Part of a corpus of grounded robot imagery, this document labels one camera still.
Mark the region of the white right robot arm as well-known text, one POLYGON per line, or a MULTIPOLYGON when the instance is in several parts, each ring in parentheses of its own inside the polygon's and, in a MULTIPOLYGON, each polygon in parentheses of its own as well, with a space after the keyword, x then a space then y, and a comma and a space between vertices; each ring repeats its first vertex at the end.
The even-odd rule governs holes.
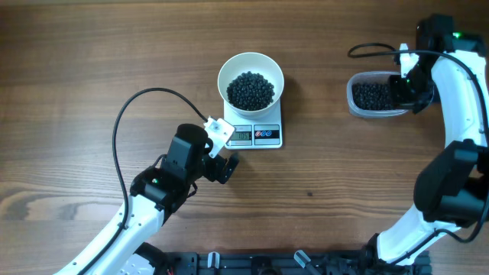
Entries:
POLYGON ((385 266, 407 266, 444 236, 472 242, 488 220, 488 91, 481 36, 455 30, 448 15, 416 28, 416 46, 395 53, 402 72, 388 79, 396 108, 419 112, 440 99, 443 151, 418 175, 413 205, 375 238, 385 266))

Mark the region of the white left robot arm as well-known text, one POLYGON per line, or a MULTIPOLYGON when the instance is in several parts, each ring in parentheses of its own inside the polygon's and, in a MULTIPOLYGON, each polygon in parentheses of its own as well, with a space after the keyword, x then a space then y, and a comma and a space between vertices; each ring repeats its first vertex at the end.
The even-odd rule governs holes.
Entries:
POLYGON ((167 154, 139 173, 118 213, 61 274, 166 274, 166 255, 148 244, 192 195, 196 181, 226 183, 236 155, 219 156, 235 127, 209 118, 203 126, 180 125, 167 154))

